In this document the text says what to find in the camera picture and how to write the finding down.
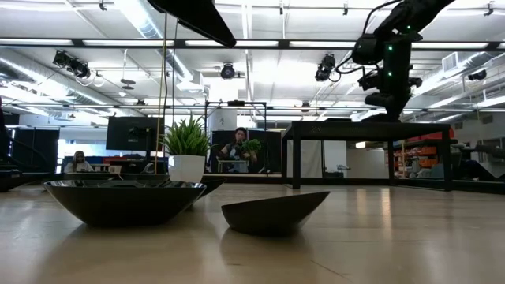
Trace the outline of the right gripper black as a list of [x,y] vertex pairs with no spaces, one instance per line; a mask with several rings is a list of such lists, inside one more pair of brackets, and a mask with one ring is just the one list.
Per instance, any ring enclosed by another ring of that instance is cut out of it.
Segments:
[[411,97],[412,40],[409,37],[395,37],[384,43],[383,67],[373,92],[365,98],[365,103],[384,107],[385,114],[372,116],[373,122],[398,122],[400,114]]

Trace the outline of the black teardrop mini plate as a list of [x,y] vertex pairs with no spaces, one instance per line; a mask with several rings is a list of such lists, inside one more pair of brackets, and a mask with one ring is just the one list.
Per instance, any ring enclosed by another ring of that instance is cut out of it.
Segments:
[[328,191],[311,192],[227,204],[221,209],[232,230],[254,236],[286,236],[298,231],[329,195]]

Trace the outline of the black diamond-shaped mini plate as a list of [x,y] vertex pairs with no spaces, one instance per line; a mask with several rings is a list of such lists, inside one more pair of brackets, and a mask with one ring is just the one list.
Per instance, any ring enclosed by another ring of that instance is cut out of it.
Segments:
[[47,181],[43,187],[88,226],[155,226],[197,201],[207,186],[182,181]]

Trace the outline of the black perforated metal shelf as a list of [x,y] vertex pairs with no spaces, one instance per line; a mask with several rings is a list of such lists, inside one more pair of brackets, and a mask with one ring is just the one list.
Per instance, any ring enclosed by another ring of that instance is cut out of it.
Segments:
[[[325,181],[323,178],[301,177],[301,142],[303,140],[341,140],[386,142],[388,150],[388,179],[370,181],[371,185],[402,185],[441,189],[450,192],[454,188],[451,165],[451,127],[448,124],[422,124],[401,122],[351,122],[351,121],[293,121],[282,135],[281,182],[290,184],[293,189],[302,185],[344,185],[342,179]],[[435,180],[395,180],[393,164],[393,143],[414,136],[440,133],[441,155],[443,160],[443,179]]]

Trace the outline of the shelving with red bins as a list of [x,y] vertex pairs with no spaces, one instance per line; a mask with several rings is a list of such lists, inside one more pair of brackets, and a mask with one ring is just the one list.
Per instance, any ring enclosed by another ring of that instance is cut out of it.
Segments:
[[405,180],[452,180],[458,163],[453,149],[457,142],[451,127],[393,141],[384,148],[389,176]]

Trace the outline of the white panel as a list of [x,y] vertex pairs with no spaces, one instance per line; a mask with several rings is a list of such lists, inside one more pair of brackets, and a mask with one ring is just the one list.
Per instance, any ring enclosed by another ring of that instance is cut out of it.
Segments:
[[[301,177],[302,178],[321,178],[322,177],[322,158],[321,142],[317,140],[301,141]],[[286,176],[293,176],[293,141],[287,141],[286,149]]]

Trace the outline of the white cylindrical column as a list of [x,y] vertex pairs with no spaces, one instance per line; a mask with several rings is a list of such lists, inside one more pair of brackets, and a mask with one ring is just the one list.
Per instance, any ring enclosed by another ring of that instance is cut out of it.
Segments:
[[237,128],[237,111],[233,109],[217,109],[208,118],[211,131],[228,131]]

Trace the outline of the black partition panel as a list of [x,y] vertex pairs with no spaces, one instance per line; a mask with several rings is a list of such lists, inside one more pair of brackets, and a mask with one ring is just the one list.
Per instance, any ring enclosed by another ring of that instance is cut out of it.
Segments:
[[[213,131],[211,143],[214,146],[208,156],[206,170],[215,174],[241,174],[228,172],[228,160],[220,159],[218,153],[232,142],[234,131]],[[281,134],[264,129],[246,129],[247,140],[258,139],[262,148],[256,153],[257,161],[249,164],[249,172],[244,174],[275,174],[281,171]]]

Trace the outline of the black computer monitor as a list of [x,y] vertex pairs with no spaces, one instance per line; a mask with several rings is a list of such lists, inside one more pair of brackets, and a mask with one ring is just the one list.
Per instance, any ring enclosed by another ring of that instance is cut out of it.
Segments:
[[164,135],[163,118],[109,117],[107,150],[161,151],[159,140]]

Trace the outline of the small green background plant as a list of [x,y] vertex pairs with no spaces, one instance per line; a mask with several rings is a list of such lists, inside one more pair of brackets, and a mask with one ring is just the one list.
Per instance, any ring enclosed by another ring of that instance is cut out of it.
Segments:
[[242,151],[247,153],[257,153],[262,148],[262,143],[258,139],[245,140],[241,145]]

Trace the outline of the person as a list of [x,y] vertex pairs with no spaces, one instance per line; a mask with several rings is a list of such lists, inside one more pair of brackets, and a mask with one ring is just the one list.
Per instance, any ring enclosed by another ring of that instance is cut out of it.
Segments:
[[228,160],[229,173],[248,173],[249,164],[257,161],[254,151],[243,149],[243,143],[247,140],[247,132],[243,127],[236,128],[231,143],[226,144],[218,153],[220,159]]
[[86,161],[85,154],[82,151],[76,151],[73,159],[64,168],[66,174],[93,171],[92,166]]

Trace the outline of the green plant in white pot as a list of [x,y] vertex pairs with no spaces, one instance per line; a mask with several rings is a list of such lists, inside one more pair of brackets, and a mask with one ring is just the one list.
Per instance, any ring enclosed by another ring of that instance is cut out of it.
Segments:
[[168,154],[167,169],[172,181],[201,181],[207,153],[212,148],[201,118],[191,116],[174,123],[159,142]]

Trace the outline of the black cabinet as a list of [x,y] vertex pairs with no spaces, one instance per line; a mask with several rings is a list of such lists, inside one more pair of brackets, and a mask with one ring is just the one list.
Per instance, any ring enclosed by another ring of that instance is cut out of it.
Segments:
[[59,130],[16,129],[11,155],[24,172],[54,173],[58,160]]

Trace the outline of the silver ventilation duct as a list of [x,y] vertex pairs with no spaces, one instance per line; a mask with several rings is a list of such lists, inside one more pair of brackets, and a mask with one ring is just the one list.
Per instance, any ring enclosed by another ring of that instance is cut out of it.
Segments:
[[462,82],[466,75],[485,69],[499,61],[500,51],[455,51],[441,60],[441,66],[422,77],[422,85],[413,87],[406,109],[428,109],[443,106],[442,89]]

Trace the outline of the black overhead frame beam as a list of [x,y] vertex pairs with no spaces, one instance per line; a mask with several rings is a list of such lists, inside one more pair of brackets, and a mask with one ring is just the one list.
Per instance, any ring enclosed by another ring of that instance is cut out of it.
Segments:
[[[48,38],[0,38],[0,47],[51,47],[51,48],[98,48],[98,49],[223,49],[224,46],[210,39],[48,39]],[[239,39],[236,49],[258,50],[352,50],[349,40],[312,39]],[[505,51],[501,42],[442,42],[421,41],[412,45],[415,51]]]

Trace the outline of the black background rig frame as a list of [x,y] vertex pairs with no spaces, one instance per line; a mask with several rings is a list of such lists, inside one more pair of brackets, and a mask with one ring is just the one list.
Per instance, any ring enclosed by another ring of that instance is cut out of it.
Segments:
[[204,103],[204,128],[206,131],[210,131],[208,125],[208,118],[214,110],[217,109],[233,109],[237,111],[237,127],[241,127],[238,117],[241,116],[241,112],[244,111],[248,114],[252,121],[256,121],[258,118],[263,118],[263,121],[267,121],[267,104],[265,102],[248,102],[243,100],[231,100],[231,101],[206,101]]

